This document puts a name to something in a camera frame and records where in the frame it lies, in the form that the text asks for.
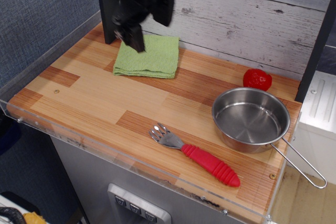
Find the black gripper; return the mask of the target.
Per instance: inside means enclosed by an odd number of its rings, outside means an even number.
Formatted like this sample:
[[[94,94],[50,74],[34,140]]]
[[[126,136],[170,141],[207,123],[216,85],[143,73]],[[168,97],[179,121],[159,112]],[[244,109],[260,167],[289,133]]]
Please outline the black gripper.
[[[119,26],[114,31],[117,38],[137,52],[144,52],[143,22],[151,14],[153,19],[168,27],[172,20],[174,0],[118,0],[114,20]]]

